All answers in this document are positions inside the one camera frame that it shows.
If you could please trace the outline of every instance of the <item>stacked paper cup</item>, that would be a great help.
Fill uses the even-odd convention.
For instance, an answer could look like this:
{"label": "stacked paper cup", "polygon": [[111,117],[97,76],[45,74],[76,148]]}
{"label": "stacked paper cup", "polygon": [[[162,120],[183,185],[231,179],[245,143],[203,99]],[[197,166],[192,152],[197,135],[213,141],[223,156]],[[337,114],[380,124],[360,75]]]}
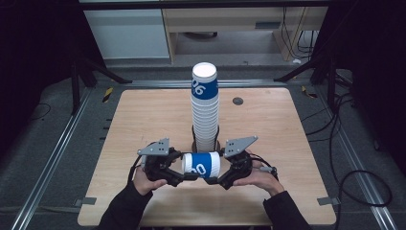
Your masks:
{"label": "stacked paper cup", "polygon": [[201,62],[192,70],[192,115],[197,152],[213,151],[218,129],[217,71]]}

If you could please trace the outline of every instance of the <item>yellow marker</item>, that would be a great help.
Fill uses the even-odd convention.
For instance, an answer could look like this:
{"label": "yellow marker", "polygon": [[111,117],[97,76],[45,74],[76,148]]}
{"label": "yellow marker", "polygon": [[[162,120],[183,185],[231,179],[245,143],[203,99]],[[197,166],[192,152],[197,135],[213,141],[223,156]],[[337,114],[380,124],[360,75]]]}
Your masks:
{"label": "yellow marker", "polygon": [[102,98],[102,102],[103,103],[107,103],[108,102],[108,98],[110,98],[111,93],[113,92],[113,87],[109,87],[104,94],[104,97]]}

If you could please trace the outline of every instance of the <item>white paper cup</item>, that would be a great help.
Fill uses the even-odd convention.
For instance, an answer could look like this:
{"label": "white paper cup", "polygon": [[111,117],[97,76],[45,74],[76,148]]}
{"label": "white paper cup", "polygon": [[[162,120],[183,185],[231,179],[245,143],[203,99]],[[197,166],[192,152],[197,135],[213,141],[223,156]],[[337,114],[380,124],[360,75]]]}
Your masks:
{"label": "white paper cup", "polygon": [[192,101],[213,104],[218,99],[217,70],[208,62],[201,62],[192,69]]}

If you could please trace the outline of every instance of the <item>person's arm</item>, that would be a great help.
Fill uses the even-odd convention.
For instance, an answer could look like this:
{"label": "person's arm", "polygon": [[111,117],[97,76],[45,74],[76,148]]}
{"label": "person's arm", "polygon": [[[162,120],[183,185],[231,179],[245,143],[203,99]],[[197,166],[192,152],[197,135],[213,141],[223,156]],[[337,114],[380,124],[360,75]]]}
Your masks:
{"label": "person's arm", "polygon": [[113,198],[96,229],[136,229],[152,198],[151,190],[165,184],[166,180],[149,181],[146,173],[138,168],[133,182]]}
{"label": "person's arm", "polygon": [[274,230],[311,229],[287,191],[264,200],[263,207],[272,221]]}
{"label": "person's arm", "polygon": [[233,185],[255,185],[271,195],[271,198],[263,201],[263,207],[274,230],[311,229],[283,185],[271,173],[260,171],[260,167],[262,164],[254,160],[251,174],[236,180]]}

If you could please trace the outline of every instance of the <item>gray metal bracket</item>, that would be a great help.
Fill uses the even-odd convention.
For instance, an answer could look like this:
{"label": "gray metal bracket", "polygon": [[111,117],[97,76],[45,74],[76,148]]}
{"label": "gray metal bracket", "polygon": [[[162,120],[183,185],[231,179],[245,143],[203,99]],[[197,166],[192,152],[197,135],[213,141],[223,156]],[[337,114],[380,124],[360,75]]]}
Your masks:
{"label": "gray metal bracket", "polygon": [[258,140],[258,136],[250,136],[226,141],[226,148],[224,150],[224,157],[232,157],[242,153],[245,149],[251,146]]}
{"label": "gray metal bracket", "polygon": [[143,149],[138,150],[139,155],[166,156],[169,154],[169,138],[164,138]]}

